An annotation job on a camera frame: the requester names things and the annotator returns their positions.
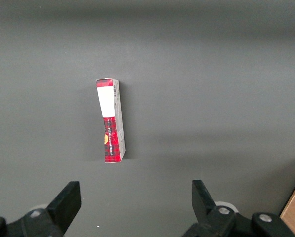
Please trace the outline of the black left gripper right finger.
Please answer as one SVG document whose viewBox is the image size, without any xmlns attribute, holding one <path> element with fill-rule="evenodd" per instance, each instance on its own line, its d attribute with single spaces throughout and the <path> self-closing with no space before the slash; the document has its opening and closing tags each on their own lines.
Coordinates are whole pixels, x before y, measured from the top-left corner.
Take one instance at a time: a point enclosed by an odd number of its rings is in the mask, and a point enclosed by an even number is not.
<svg viewBox="0 0 295 237">
<path fill-rule="evenodd" d="M 248 219 L 226 205 L 217 205 L 201 180 L 192 181 L 192 207 L 197 223 L 184 237 L 294 237 L 277 215 L 254 213 Z"/>
</svg>

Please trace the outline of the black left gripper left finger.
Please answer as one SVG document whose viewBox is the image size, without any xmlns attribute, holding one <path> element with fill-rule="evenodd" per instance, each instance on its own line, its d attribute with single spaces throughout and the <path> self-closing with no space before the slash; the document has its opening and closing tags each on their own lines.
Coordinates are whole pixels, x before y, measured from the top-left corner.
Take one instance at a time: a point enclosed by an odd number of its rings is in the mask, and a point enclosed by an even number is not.
<svg viewBox="0 0 295 237">
<path fill-rule="evenodd" d="M 63 237 L 81 203 L 80 183 L 71 181 L 47 207 L 32 209 L 9 224 L 0 217 L 0 237 Z"/>
</svg>

